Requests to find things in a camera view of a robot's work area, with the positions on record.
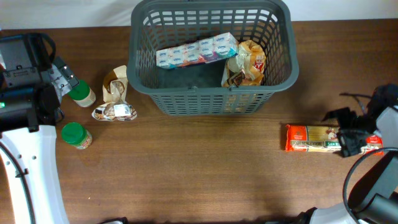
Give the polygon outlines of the San Remo spaghetti packet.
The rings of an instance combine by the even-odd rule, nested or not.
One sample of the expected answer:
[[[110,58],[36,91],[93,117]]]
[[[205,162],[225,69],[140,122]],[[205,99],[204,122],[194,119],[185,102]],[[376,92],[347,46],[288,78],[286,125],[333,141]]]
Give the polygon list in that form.
[[[287,152],[324,152],[340,156],[341,146],[337,139],[338,127],[287,125]],[[382,138],[373,134],[358,155],[367,154],[383,147]]]

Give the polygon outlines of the orange brown snack bag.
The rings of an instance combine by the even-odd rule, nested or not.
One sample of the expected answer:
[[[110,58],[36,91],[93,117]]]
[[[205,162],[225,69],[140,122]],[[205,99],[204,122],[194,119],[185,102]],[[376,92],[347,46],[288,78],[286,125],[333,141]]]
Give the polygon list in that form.
[[[265,66],[263,48],[253,40],[245,40],[238,45],[237,56],[227,59],[221,86],[260,86],[265,77]]]

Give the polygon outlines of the grey plastic laundry basket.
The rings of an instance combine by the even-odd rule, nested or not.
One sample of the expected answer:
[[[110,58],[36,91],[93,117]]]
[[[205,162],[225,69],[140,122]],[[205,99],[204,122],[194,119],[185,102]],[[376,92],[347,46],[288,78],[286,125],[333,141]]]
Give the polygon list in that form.
[[[261,85],[223,87],[224,61],[171,70],[156,64],[158,50],[225,32],[264,49]],[[142,1],[132,11],[127,78],[166,114],[254,113],[298,76],[290,11],[281,0]]]

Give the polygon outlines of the Kleenex tissue multipack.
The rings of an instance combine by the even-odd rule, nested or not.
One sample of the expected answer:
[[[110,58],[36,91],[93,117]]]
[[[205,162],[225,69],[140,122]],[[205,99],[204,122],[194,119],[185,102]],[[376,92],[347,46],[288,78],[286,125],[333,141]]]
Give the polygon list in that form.
[[[191,44],[183,44],[156,51],[156,65],[163,69],[187,67],[200,63],[212,63],[235,57],[238,41],[227,32]]]

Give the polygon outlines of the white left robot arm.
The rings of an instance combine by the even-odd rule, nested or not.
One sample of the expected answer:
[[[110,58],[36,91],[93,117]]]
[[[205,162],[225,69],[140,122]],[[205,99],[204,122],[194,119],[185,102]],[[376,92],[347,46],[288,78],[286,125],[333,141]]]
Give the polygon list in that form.
[[[78,84],[47,34],[1,38],[1,159],[16,223],[68,223],[55,127],[63,96]]]

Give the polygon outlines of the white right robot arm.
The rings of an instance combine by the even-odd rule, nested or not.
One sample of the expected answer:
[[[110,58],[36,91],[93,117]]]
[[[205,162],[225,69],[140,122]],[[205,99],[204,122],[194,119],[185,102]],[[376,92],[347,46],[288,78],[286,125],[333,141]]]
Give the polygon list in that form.
[[[324,119],[335,119],[339,130],[338,155],[361,157],[349,170],[342,189],[342,203],[329,208],[311,208],[294,223],[397,223],[397,85],[377,87],[369,102],[356,114],[348,107],[329,111]],[[365,159],[384,153],[352,190],[352,174]]]

